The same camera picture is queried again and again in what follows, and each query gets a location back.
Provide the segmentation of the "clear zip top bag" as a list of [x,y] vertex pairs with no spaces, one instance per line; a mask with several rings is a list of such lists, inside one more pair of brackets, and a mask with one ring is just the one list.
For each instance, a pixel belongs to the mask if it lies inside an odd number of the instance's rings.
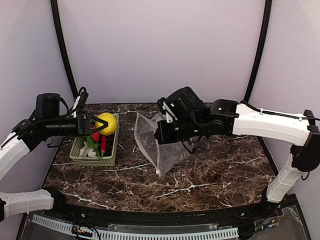
[[155,167],[155,172],[160,177],[169,172],[175,164],[191,156],[180,142],[158,144],[158,141],[154,138],[154,133],[158,126],[157,123],[165,119],[166,117],[160,112],[151,119],[138,113],[134,127],[134,138],[137,146]]

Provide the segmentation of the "yellow lemon toy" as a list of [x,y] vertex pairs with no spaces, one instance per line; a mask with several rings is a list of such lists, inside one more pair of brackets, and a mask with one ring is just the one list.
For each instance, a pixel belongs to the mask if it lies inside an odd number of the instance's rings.
[[109,135],[112,135],[116,131],[117,126],[118,126],[118,121],[117,121],[117,118],[113,114],[111,114],[109,112],[104,112],[104,113],[101,113],[98,116],[98,118],[107,122],[107,127],[105,127],[104,129],[99,131],[99,133],[101,135],[109,136]]

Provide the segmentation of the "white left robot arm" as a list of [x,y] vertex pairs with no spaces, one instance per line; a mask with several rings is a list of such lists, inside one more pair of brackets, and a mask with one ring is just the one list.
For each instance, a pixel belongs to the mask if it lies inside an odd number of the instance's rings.
[[[43,93],[36,98],[35,110],[29,118],[20,121],[0,146],[0,177],[51,137],[90,136],[109,127],[109,123],[84,111],[88,93],[79,93],[72,108],[60,114],[60,105],[66,105],[58,93]],[[49,187],[30,192],[0,194],[0,219],[39,210],[52,210],[62,205],[66,197]]]

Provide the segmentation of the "green leafy vegetable toy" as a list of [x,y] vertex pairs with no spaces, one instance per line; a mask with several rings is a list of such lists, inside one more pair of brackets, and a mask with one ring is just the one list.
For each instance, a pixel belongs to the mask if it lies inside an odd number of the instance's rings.
[[95,142],[91,136],[86,136],[85,141],[83,143],[84,143],[85,147],[95,149],[97,157],[101,156],[100,151],[99,151],[99,147],[101,144],[99,142]]

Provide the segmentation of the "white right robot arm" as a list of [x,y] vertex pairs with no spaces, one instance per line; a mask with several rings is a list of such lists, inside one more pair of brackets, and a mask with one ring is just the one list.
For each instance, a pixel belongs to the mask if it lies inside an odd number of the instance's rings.
[[313,112],[283,113],[241,102],[218,99],[207,107],[189,87],[157,102],[165,120],[157,124],[158,144],[185,142],[214,135],[256,136],[291,144],[286,164],[266,189],[266,200],[279,203],[304,173],[320,164],[320,130]]

